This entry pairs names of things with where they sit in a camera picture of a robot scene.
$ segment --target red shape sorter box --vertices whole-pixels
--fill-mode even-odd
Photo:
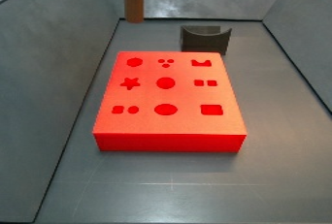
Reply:
[[[120,52],[94,136],[101,150],[237,152],[247,129],[221,55]]]

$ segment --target circular hole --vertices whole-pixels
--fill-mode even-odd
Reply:
[[[140,107],[138,106],[132,106],[129,108],[129,113],[137,113],[140,111]]]
[[[132,67],[137,67],[137,66],[141,66],[144,64],[144,60],[138,57],[134,57],[134,58],[130,58],[128,60],[128,65],[132,66]]]
[[[173,88],[176,85],[176,81],[172,78],[161,78],[157,81],[157,86],[164,89]]]
[[[178,108],[172,104],[161,104],[154,108],[154,111],[161,115],[172,115],[178,111]]]

